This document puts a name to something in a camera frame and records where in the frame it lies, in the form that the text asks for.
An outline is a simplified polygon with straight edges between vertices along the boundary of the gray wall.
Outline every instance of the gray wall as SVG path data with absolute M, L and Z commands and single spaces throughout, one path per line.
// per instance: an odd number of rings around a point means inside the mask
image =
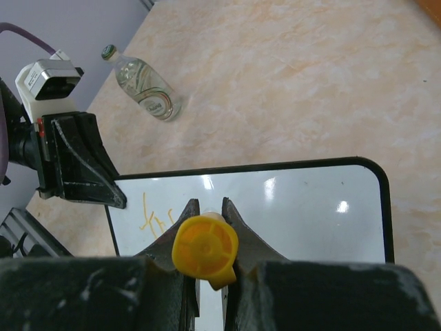
M 55 49 L 62 49 L 85 74 L 72 93 L 79 110 L 87 110 L 111 67 L 100 58 L 109 43 L 120 49 L 130 42 L 147 10 L 137 0 L 2 0 L 0 21 L 16 24 Z M 18 96 L 14 80 L 29 63 L 48 55 L 11 32 L 0 34 L 0 77 Z M 12 207 L 25 207 L 38 186 L 33 170 L 11 164 L 12 183 L 0 186 L 0 220 Z

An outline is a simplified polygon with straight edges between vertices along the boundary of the yellow cap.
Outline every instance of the yellow cap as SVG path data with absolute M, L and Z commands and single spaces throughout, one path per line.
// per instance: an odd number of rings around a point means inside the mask
M 172 250 L 177 270 L 208 280 L 214 290 L 236 281 L 233 263 L 239 247 L 236 231 L 220 219 L 211 214 L 190 217 L 180 226 Z

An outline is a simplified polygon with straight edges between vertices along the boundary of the glass bottle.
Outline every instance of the glass bottle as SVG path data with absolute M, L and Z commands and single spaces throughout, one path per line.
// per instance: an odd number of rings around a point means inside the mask
M 113 65 L 123 91 L 151 115 L 166 121 L 181 110 L 181 97 L 146 62 L 120 54 L 114 45 L 105 47 L 101 56 Z

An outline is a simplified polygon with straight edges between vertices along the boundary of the marble table surface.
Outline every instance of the marble table surface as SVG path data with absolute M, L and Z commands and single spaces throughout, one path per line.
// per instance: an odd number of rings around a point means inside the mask
M 88 111 L 121 174 L 369 158 L 396 263 L 441 312 L 441 30 L 412 0 L 161 1 L 126 54 L 187 105 L 162 123 L 109 76 Z M 28 210 L 73 254 L 114 254 L 102 206 L 36 195 Z

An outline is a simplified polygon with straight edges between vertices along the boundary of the whiteboard black frame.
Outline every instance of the whiteboard black frame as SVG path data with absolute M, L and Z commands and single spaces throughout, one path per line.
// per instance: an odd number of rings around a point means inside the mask
M 184 177 L 184 176 L 199 176 L 203 174 L 228 174 L 233 172 L 254 172 L 267 170 L 288 170 L 301 168 L 325 168 L 335 166 L 362 166 L 372 171 L 377 177 L 380 186 L 380 201 L 381 201 L 381 215 L 383 226 L 383 243 L 384 243 L 384 259 L 387 263 L 394 263 L 395 256 L 393 251 L 393 231 L 392 231 L 392 214 L 391 214 L 391 197 L 389 190 L 389 180 L 386 172 L 372 160 L 364 157 L 341 157 L 336 159 L 320 159 L 310 161 L 291 161 L 280 163 L 264 163 L 251 165 L 235 165 L 224 168 L 205 168 L 192 170 L 176 170 L 169 172 L 151 172 L 148 174 L 126 174 L 117 177 L 116 181 L 131 180 L 131 179 L 148 179 L 161 177 Z M 109 208 L 105 206 L 105 213 L 107 221 L 109 222 L 110 233 L 112 235 L 115 253 L 119 255 L 118 244 L 110 217 Z

